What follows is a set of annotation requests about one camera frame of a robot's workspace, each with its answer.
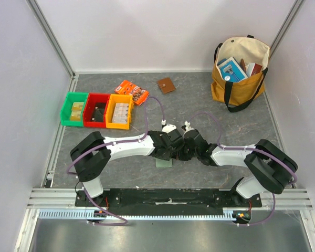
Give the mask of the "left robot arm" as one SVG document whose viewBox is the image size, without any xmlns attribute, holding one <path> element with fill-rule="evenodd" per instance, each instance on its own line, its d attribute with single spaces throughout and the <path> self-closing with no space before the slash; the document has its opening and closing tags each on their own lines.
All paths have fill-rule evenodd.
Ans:
<svg viewBox="0 0 315 252">
<path fill-rule="evenodd" d="M 101 173 L 109 162 L 130 156 L 152 156 L 168 161 L 183 146 L 184 139 L 178 129 L 167 133 L 148 131 L 123 138 L 106 137 L 95 131 L 70 151 L 70 157 L 79 181 L 88 192 L 88 202 L 100 206 L 105 200 Z"/>
</svg>

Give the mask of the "green card holder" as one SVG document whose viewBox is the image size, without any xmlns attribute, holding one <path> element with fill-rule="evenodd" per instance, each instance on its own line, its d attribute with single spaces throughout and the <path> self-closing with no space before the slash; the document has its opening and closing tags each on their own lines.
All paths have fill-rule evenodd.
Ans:
<svg viewBox="0 0 315 252">
<path fill-rule="evenodd" d="M 168 168 L 173 166 L 172 159 L 170 160 L 161 160 L 161 159 L 155 159 L 155 165 L 157 168 Z"/>
</svg>

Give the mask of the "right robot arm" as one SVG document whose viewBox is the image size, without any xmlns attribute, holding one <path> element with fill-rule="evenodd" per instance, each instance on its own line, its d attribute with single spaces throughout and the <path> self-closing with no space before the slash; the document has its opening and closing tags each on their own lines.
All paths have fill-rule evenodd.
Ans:
<svg viewBox="0 0 315 252">
<path fill-rule="evenodd" d="M 176 158 L 188 161 L 197 158 L 207 166 L 240 166 L 250 170 L 251 176 L 240 179 L 230 193 L 231 203 L 243 206 L 249 198 L 264 191 L 281 194 L 294 177 L 298 165 L 266 139 L 246 146 L 209 144 L 198 130 L 185 131 L 184 146 Z"/>
</svg>

